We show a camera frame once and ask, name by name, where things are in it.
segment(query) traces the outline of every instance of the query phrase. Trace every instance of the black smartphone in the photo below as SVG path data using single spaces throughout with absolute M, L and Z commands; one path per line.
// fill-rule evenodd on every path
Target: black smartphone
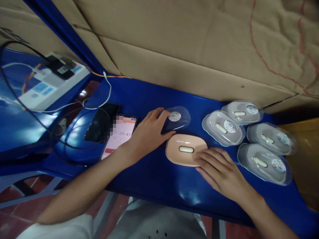
M 138 123 L 138 118 L 131 115 L 118 115 L 113 121 L 113 130 L 105 144 L 100 160 L 113 153 L 121 144 L 128 141 Z
M 106 103 L 100 108 L 102 110 L 96 112 L 92 123 L 85 133 L 85 141 L 106 143 L 108 135 L 110 135 L 110 128 L 120 111 L 121 105 Z

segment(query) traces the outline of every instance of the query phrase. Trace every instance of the floor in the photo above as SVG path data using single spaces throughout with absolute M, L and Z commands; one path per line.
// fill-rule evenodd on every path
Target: floor
M 89 98 L 92 93 L 96 90 L 99 83 L 91 81 L 88 86 L 84 89 L 85 95 L 80 95 L 77 101 L 82 102 L 84 99 Z M 76 105 L 72 105 L 69 111 L 78 108 Z M 71 114 L 67 117 L 67 126 L 71 124 L 73 119 L 76 117 L 77 112 Z M 26 179 L 24 182 L 36 193 L 41 192 L 53 179 L 53 177 L 48 175 L 40 175 L 37 177 Z M 62 181 L 56 189 L 61 189 L 67 184 L 67 181 Z M 104 191 L 97 201 L 86 211 L 86 214 L 92 215 L 93 218 L 96 217 L 105 197 L 107 196 L 107 191 Z M 19 191 L 14 187 L 10 186 L 5 191 L 0 193 L 0 203 L 10 201 L 16 198 L 22 197 Z M 54 196 L 46 196 L 39 199 L 31 200 L 28 202 L 20 203 L 14 206 L 6 207 L 0 209 L 0 235 L 1 239 L 15 239 L 21 232 L 28 228 L 39 214 L 44 210 L 44 208 L 50 203 Z M 117 201 L 111 212 L 111 216 L 105 231 L 101 239 L 106 239 L 115 227 L 122 211 L 128 205 L 129 197 L 125 195 L 119 195 Z M 207 216 L 201 216 L 202 221 L 206 228 L 207 238 L 212 238 L 212 218 Z M 257 231 L 252 228 L 244 227 L 238 224 L 226 222 L 226 238 L 227 239 L 257 239 L 260 238 Z

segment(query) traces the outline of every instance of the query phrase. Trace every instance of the transparent lid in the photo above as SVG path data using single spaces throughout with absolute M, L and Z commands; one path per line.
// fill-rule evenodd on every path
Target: transparent lid
M 260 143 L 277 155 L 292 155 L 296 152 L 294 137 L 286 130 L 271 123 L 250 125 L 247 138 L 251 143 Z
M 241 125 L 259 122 L 263 119 L 264 112 L 256 104 L 249 101 L 233 101 L 222 108 L 229 116 Z
M 261 144 L 242 144 L 237 153 L 241 166 L 264 181 L 286 186 L 292 181 L 287 160 Z
M 175 106 L 165 109 L 171 112 L 164 123 L 163 131 L 181 130 L 190 124 L 190 114 L 184 106 Z
M 202 127 L 225 147 L 238 145 L 245 137 L 245 129 L 235 123 L 226 112 L 220 110 L 207 115 L 202 121 Z

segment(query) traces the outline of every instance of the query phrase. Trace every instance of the hand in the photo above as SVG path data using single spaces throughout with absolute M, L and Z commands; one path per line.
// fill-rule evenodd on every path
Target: hand
M 202 177 L 225 197 L 240 206 L 261 197 L 246 181 L 229 154 L 220 148 L 204 149 L 197 153 L 196 170 Z
M 120 146 L 120 148 L 128 151 L 127 167 L 135 164 L 142 157 L 157 149 L 176 133 L 175 131 L 171 131 L 163 135 L 161 134 L 165 120 L 170 116 L 170 112 L 163 111 L 163 109 L 157 108 L 149 112 L 137 126 L 132 137 Z

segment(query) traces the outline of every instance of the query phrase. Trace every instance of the pink case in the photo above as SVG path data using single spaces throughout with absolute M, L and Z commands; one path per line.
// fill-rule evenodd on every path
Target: pink case
M 180 146 L 193 148 L 194 152 L 181 152 L 179 150 Z M 187 134 L 175 134 L 167 141 L 165 152 L 166 157 L 172 163 L 188 167 L 197 167 L 198 165 L 194 162 L 195 153 L 202 149 L 207 149 L 207 144 L 203 139 Z

